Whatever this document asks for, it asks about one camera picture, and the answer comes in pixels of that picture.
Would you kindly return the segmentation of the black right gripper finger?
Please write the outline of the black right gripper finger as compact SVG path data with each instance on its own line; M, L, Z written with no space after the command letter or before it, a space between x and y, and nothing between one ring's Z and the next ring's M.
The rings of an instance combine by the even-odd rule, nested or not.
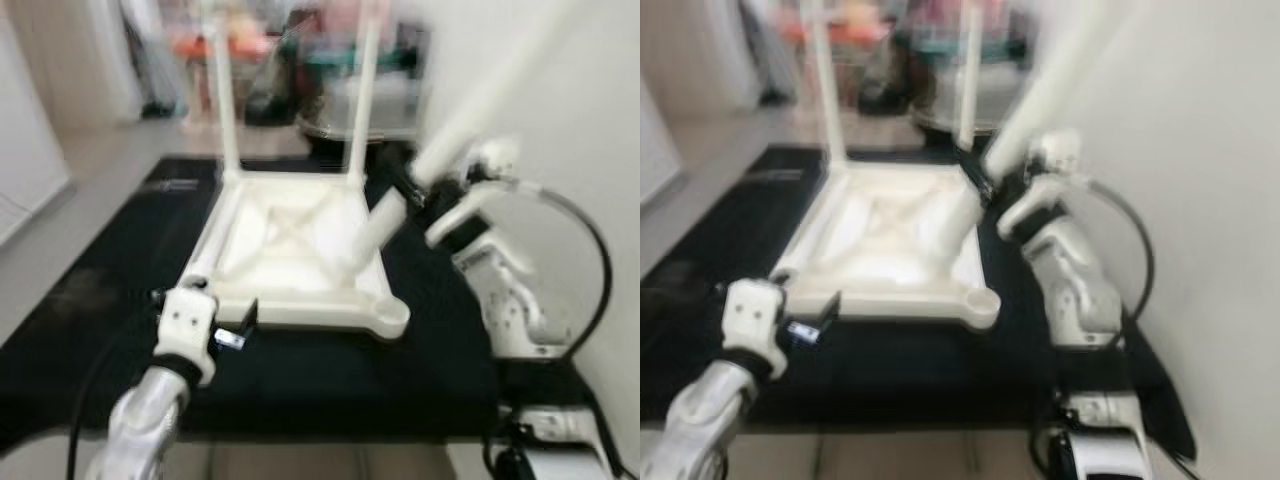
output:
M989 140L974 140L968 147L955 143L957 165L979 196L993 196L996 191L995 180L986 173L982 161L989 143Z
M399 157L384 157L380 160L381 174L388 179L390 188L397 192L408 206L424 206L426 204L426 191L422 189L407 166Z

